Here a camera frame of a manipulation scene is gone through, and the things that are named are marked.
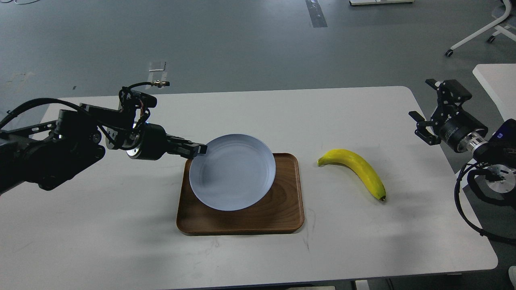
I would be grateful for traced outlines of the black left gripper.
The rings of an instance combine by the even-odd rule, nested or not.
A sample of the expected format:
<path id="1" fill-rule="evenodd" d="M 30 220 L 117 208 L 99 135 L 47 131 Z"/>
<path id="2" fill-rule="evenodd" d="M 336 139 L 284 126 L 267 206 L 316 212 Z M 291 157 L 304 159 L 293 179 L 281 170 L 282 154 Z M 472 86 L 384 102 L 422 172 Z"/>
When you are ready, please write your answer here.
<path id="1" fill-rule="evenodd" d="M 177 136 L 166 136 L 164 128 L 157 124 L 143 124 L 139 136 L 139 145 L 127 150 L 127 156 L 131 159 L 158 160 L 166 152 L 193 160 L 208 151 L 208 146 L 205 144 L 194 143 Z"/>

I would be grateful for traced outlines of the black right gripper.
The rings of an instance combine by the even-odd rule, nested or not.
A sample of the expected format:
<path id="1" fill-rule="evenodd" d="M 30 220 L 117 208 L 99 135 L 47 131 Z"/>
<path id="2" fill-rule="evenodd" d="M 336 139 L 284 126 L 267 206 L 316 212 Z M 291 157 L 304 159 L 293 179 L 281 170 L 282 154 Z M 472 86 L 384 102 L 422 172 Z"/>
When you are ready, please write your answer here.
<path id="1" fill-rule="evenodd" d="M 437 92 L 437 106 L 431 121 L 417 111 L 408 112 L 416 122 L 416 136 L 431 146 L 439 145 L 442 140 L 454 152 L 463 153 L 468 150 L 466 138 L 470 134 L 487 135 L 488 127 L 462 109 L 463 103 L 472 99 L 472 94 L 459 81 L 426 79 L 425 83 Z M 431 126 L 436 135 L 427 130 Z"/>

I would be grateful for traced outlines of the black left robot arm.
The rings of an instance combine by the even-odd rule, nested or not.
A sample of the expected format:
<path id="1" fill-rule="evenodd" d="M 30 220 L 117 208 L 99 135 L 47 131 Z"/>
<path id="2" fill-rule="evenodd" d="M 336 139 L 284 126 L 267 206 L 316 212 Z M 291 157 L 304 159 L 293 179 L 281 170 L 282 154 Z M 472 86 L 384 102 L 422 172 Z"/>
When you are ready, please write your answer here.
<path id="1" fill-rule="evenodd" d="M 129 158 L 158 160 L 164 154 L 188 160 L 206 154 L 205 144 L 169 135 L 148 123 L 157 98 L 137 87 L 167 87 L 168 81 L 144 81 L 122 87 L 116 110 L 73 104 L 55 98 L 26 101 L 1 120 L 0 189 L 5 193 L 22 183 L 51 191 L 100 161 L 106 150 L 122 150 Z M 61 104 L 56 120 L 15 130 L 3 128 L 20 114 L 46 104 Z"/>

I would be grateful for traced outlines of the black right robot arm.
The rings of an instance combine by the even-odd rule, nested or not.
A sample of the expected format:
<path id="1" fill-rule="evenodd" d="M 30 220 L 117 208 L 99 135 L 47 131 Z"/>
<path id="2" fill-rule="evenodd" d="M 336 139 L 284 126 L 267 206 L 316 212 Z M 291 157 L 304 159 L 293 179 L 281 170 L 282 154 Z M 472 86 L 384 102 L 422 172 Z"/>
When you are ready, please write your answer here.
<path id="1" fill-rule="evenodd" d="M 426 79 L 426 84 L 437 93 L 437 106 L 429 120 L 418 112 L 409 116 L 416 123 L 415 134 L 428 145 L 446 143 L 456 153 L 469 152 L 474 160 L 485 164 L 468 174 L 468 183 L 477 198 L 497 206 L 509 206 L 511 201 L 486 196 L 475 182 L 475 176 L 485 176 L 487 182 L 503 183 L 514 178 L 515 143 L 509 140 L 485 139 L 488 133 L 481 121 L 463 109 L 472 94 L 455 79 L 437 81 Z"/>

